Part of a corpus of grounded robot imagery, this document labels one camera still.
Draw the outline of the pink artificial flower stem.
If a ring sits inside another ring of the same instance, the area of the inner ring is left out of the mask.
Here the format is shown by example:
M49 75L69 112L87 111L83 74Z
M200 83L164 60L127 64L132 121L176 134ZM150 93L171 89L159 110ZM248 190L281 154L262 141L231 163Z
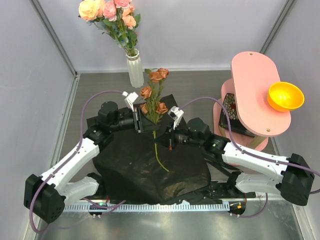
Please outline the pink artificial flower stem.
M103 7L103 23L107 26L111 26L121 32L123 39L126 40L124 24L122 22L123 9L128 8L131 5L131 0L110 0L107 1ZM128 55L128 49L125 42L123 48Z

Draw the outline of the rust brown flower stem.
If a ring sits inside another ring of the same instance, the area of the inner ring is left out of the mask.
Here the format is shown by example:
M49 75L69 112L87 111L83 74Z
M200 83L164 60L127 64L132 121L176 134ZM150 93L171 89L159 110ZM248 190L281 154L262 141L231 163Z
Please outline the rust brown flower stem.
M140 96L145 102L139 107L146 117L158 126L163 115L169 110L166 104L161 102L161 94L164 89L165 79L169 75L169 70L166 68L146 68L144 71L148 76L148 86L143 87L140 91Z

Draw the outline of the black wrapping paper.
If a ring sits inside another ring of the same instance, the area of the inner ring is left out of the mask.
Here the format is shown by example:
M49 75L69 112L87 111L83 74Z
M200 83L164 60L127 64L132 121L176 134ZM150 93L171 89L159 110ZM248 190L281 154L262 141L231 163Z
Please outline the black wrapping paper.
M95 123L96 117L87 119L88 128ZM134 182L150 179L162 183L211 182L210 171L199 148L180 144L169 150L154 143L153 134L161 134L171 122L170 117L165 116L157 131L137 133L128 129L115 132L112 142L93 158L103 182L117 179Z

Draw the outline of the blue artificial flower stem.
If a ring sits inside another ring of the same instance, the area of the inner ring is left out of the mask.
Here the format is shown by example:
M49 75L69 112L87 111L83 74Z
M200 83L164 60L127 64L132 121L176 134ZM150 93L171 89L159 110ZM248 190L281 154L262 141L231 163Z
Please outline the blue artificial flower stem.
M113 28L112 26L104 25L102 31L105 34L108 34L121 48L126 46L126 42L122 36L122 33L117 29Z

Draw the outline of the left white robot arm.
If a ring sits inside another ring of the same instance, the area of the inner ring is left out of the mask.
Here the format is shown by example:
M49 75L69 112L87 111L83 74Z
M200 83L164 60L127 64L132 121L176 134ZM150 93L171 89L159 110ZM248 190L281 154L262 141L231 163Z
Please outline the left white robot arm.
M119 109L113 101L103 103L94 124L86 130L78 144L41 176L32 174L25 181L23 204L29 209L29 216L37 215L50 224L66 206L88 196L102 199L107 188L97 174L90 173L74 183L70 182L71 179L112 142L115 132L133 130L148 133L158 128L140 108L131 105Z

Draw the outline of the black ribbon gold lettering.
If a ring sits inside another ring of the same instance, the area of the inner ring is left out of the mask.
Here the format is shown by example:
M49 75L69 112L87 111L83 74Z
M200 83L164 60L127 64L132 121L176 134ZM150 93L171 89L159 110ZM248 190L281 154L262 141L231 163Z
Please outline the black ribbon gold lettering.
M230 177L233 172L242 172L239 168L224 163L221 159L217 158L213 153L202 152L205 161L217 169L219 172L227 177Z

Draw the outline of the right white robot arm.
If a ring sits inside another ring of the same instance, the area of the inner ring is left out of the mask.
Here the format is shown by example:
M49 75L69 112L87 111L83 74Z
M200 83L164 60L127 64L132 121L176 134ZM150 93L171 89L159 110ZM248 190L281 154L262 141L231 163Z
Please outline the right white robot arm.
M253 175L244 172L230 175L225 186L230 197L261 192L280 195L298 206L308 203L315 175L298 154L278 156L239 146L228 138L212 133L200 118L191 119L185 129L168 126L164 134L154 141L170 150L178 144L200 148L208 161L255 171Z

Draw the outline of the peach artificial flower stem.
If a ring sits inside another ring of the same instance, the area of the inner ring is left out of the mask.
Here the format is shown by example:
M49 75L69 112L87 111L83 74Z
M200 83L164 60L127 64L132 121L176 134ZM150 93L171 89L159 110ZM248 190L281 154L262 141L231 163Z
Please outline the peach artificial flower stem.
M136 28L138 27L141 19L140 14L134 15L134 10L134 7L130 5L128 8L123 9L122 12L122 22L126 37L125 42L127 47L127 54L130 57L133 57L137 54L135 50L138 43Z

